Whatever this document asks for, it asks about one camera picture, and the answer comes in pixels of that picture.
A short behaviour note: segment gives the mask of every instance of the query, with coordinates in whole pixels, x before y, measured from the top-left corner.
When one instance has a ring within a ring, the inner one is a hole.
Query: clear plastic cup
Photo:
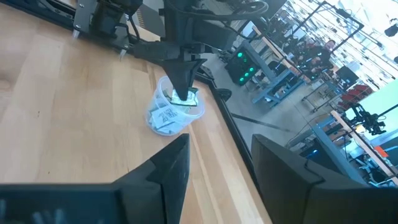
[[[200,118],[205,113],[205,102],[197,92],[197,106],[179,106],[171,104],[165,93],[172,95],[173,85],[168,77],[162,77],[157,83],[157,88],[152,97],[146,113],[147,125],[157,134],[172,136],[178,134],[192,121]]]

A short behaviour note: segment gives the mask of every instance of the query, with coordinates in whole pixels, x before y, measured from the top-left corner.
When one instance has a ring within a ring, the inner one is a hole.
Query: plastic cup
[[[192,121],[199,119],[205,113],[205,104],[197,92],[197,106],[173,105],[166,98],[165,93],[172,95],[173,85],[168,77],[162,77],[152,97],[146,113],[146,122],[154,132],[163,136],[178,134]]]

